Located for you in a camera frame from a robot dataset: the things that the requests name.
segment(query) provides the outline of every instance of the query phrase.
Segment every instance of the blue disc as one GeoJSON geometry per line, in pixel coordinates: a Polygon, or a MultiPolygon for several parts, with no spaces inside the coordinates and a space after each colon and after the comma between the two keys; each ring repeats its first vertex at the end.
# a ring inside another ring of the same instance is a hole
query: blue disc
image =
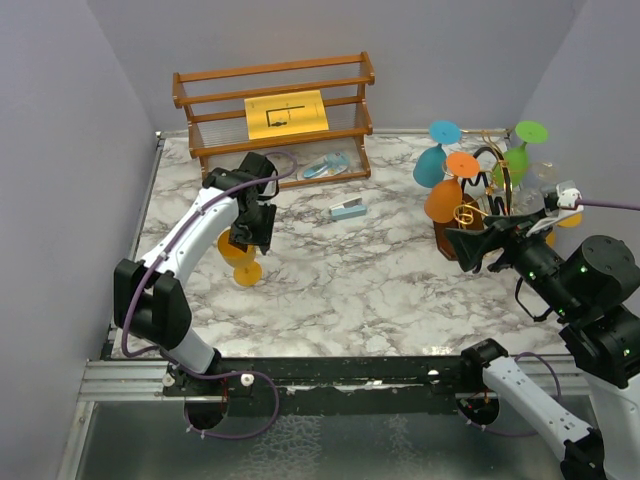
{"type": "Polygon", "coordinates": [[[446,120],[439,120],[433,122],[429,127],[429,134],[436,142],[443,145],[451,145],[457,143],[462,137],[462,132],[458,126],[453,122],[447,122],[446,120]]]}

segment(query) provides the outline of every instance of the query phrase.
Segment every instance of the robotic arm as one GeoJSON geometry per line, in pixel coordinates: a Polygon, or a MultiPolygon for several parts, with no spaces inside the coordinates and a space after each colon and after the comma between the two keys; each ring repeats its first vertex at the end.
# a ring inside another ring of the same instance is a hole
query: robotic arm
{"type": "Polygon", "coordinates": [[[124,259],[116,267],[115,324],[123,331],[128,327],[190,370],[213,373],[220,354],[191,328],[183,285],[228,227],[234,246],[246,250],[256,245],[263,254],[269,250],[276,207],[268,200],[277,195],[277,180],[285,176],[275,174],[275,166],[257,153],[247,154],[233,171],[213,170],[171,232],[139,262],[124,259]]]}
{"type": "Polygon", "coordinates": [[[545,209],[485,219],[481,232],[449,229],[463,270],[478,271],[486,253],[503,249],[489,271],[514,268],[565,325],[560,332],[592,391],[599,430],[550,398],[493,341],[463,352],[484,384],[505,398],[542,435],[567,479],[631,480],[640,472],[640,319],[623,305],[640,286],[640,268],[625,244],[587,238],[565,261],[545,242],[549,227],[578,211],[579,192],[560,185],[545,209]],[[602,461],[604,476],[598,471],[602,461]]]}

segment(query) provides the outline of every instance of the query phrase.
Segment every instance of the white marble surface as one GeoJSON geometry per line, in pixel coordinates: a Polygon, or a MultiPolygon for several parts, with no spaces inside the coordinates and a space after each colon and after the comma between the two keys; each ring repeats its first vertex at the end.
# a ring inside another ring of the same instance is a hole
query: white marble surface
{"type": "MultiPolygon", "coordinates": [[[[473,152],[480,144],[471,137],[447,150],[473,152]]],[[[514,301],[513,272],[466,274],[437,251],[423,211],[428,190],[411,175],[432,145],[424,137],[369,137],[370,179],[281,191],[256,286],[236,285],[215,246],[196,267],[186,292],[197,332],[226,356],[455,354],[486,337],[511,353],[564,353],[555,321],[534,324],[514,301]],[[367,215],[331,221],[327,208],[354,195],[367,215]]],[[[303,164],[331,150],[357,159],[351,140],[288,150],[303,164]]],[[[221,161],[233,167],[242,157],[221,161]]],[[[286,168],[284,158],[277,163],[286,168]]],[[[184,214],[199,179],[187,140],[167,139],[138,256],[184,214]]],[[[531,292],[522,299],[534,313],[546,307],[531,292]]]]}

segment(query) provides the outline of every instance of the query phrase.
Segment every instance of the yellow book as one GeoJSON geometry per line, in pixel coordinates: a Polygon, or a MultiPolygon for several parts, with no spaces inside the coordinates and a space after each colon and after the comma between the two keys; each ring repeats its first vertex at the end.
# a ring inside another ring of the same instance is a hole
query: yellow book
{"type": "Polygon", "coordinates": [[[249,139],[329,130],[320,90],[247,98],[249,139]]]}

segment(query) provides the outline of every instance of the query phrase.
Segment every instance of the wall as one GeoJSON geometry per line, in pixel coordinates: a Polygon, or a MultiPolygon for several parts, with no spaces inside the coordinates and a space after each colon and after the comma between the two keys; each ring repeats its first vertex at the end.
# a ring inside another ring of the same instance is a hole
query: wall
{"type": "Polygon", "coordinates": [[[0,45],[0,478],[49,479],[155,138],[84,1],[4,2],[0,45]]]}
{"type": "MultiPolygon", "coordinates": [[[[522,115],[549,129],[532,158],[555,163],[584,198],[640,203],[638,18],[637,0],[588,0],[522,115]]],[[[580,227],[560,231],[558,247],[568,254],[586,236],[609,234],[640,263],[639,222],[639,213],[589,208],[580,227]]],[[[640,295],[628,305],[640,314],[640,295]]]]}
{"type": "Polygon", "coordinates": [[[88,0],[156,129],[172,73],[367,50],[377,128],[514,123],[584,0],[88,0]]]}

